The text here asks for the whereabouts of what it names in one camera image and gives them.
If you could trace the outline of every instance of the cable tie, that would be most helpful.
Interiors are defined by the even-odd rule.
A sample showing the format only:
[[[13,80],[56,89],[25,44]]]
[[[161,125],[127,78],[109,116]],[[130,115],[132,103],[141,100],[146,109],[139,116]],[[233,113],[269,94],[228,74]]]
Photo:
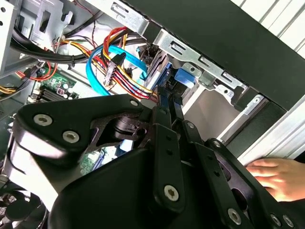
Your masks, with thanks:
[[[75,67],[75,59],[74,59],[74,55],[72,55],[72,63],[71,63],[72,68]]]

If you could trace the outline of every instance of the black metal bracket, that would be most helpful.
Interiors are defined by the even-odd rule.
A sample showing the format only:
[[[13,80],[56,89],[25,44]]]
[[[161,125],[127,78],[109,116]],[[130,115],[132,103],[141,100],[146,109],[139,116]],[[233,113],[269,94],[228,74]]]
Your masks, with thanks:
[[[41,119],[43,123],[37,122],[35,117],[39,114],[47,115],[51,123],[45,125],[46,116]],[[63,135],[65,131],[77,133],[78,141],[67,141]],[[124,139],[134,141],[134,150],[127,154],[130,156],[122,160],[119,158],[105,169],[102,167],[80,179],[73,176],[74,168],[84,153],[103,146],[117,145]],[[44,182],[55,181],[57,185],[59,181],[62,182],[58,175],[66,177],[67,183],[61,183],[56,189],[59,192],[61,187],[73,181],[69,187],[74,188],[63,190],[65,199],[67,196],[72,198],[74,190],[82,193],[84,187],[79,187],[82,182],[85,187],[95,188],[97,192],[104,190],[105,186],[97,185],[99,183],[96,180],[103,177],[107,184],[108,173],[104,171],[116,173],[117,169],[123,168],[124,161],[130,165],[133,161],[145,161],[146,165],[153,165],[151,176],[148,173],[147,178],[139,178],[148,185],[151,193],[150,198],[145,199],[145,205],[152,215],[157,216],[158,221],[162,219],[161,224],[163,220],[168,225],[176,219],[189,219],[190,212],[197,214],[201,207],[208,207],[215,228],[290,228],[283,221],[284,216],[290,217],[270,194],[220,142],[211,139],[204,143],[195,125],[184,120],[179,99],[163,89],[160,89],[159,103],[153,109],[144,107],[128,95],[24,106],[16,115],[12,145],[14,153],[7,153],[9,158],[5,171],[13,174],[11,171],[17,170],[14,166],[16,160],[11,159],[27,151],[33,156],[31,160],[35,161],[36,166],[43,166],[41,177],[45,177]],[[125,168],[126,173],[133,166],[139,167],[138,162]],[[133,176],[139,176],[139,173],[141,170],[136,170]],[[111,187],[107,187],[110,192],[116,192]],[[195,196],[189,196],[190,193],[196,193],[193,187],[204,187],[205,197],[198,198],[199,202],[194,201]],[[113,188],[122,187],[118,183]],[[134,192],[131,191],[130,195],[137,198]],[[56,209],[60,208],[62,201],[59,198]],[[101,199],[95,204],[103,206],[104,202]]]

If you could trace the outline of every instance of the blue latch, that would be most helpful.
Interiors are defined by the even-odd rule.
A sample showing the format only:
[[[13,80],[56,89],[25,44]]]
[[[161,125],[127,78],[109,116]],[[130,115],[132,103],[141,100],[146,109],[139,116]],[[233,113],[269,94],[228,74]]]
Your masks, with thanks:
[[[188,88],[194,87],[196,83],[195,77],[182,68],[178,69],[175,75],[175,80],[187,86]]]

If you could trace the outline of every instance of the green circuit board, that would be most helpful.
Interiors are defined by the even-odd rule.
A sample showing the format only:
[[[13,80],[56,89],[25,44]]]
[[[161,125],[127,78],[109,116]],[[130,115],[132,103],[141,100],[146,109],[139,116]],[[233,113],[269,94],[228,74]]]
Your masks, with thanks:
[[[75,84],[76,82],[63,77],[58,73],[55,73],[52,78],[41,82],[42,86],[46,86],[48,89],[50,89],[55,93],[58,91],[59,88],[66,91],[68,90],[68,88],[73,88]]]
[[[93,151],[91,153],[85,154],[81,160],[81,174],[84,176],[93,170],[94,165],[100,158],[102,152]]]

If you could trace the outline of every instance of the yellow wire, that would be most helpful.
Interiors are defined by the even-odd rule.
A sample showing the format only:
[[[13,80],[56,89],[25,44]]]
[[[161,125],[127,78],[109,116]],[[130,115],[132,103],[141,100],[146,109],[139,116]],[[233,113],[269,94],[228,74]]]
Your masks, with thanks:
[[[117,36],[119,35],[119,33],[113,35],[110,39],[109,39],[109,43],[111,43]],[[107,55],[107,53],[105,52],[105,49],[103,49],[103,54],[104,56],[108,59],[111,60],[110,56]],[[136,84],[138,87],[140,87],[142,90],[145,90],[149,93],[153,93],[153,91],[143,87],[142,85],[138,84],[136,81],[134,81],[125,71],[124,69],[122,69],[120,66],[117,66],[117,68],[121,71],[121,73],[127,77],[127,79],[129,79],[129,81],[132,81],[134,84]]]
[[[87,51],[85,49],[83,49],[81,46],[79,46],[77,43],[71,42],[71,41],[63,41],[63,43],[73,44],[74,46],[78,47],[87,57],[90,57],[90,55],[87,53]],[[103,68],[101,68],[101,66],[95,60],[92,60],[92,62],[95,67],[97,67],[102,73],[104,73],[106,75],[106,71]]]
[[[7,89],[7,88],[2,87],[2,86],[0,86],[0,90],[1,90],[1,92],[5,93],[5,94],[11,94],[11,93],[16,91],[14,89]]]
[[[103,49],[103,54],[104,56],[108,59],[108,60],[111,60],[110,56],[107,55],[107,53],[105,52],[105,50]],[[136,81],[134,81],[132,78],[130,78],[130,76],[124,71],[124,69],[122,69],[120,66],[117,66],[117,68],[120,70],[120,72],[126,76],[126,78],[129,80],[129,81],[132,81],[134,84],[136,84],[138,87],[140,87],[142,90],[146,90],[147,92],[149,93],[152,93],[153,91],[143,87],[142,85],[138,84]]]
[[[125,45],[126,45],[126,41],[127,41],[127,34],[123,36],[123,49],[125,50]]]
[[[4,93],[4,94],[12,94],[12,93],[14,93],[14,92],[5,91],[5,90],[3,90],[3,88],[0,89],[0,92],[2,92],[2,93]]]

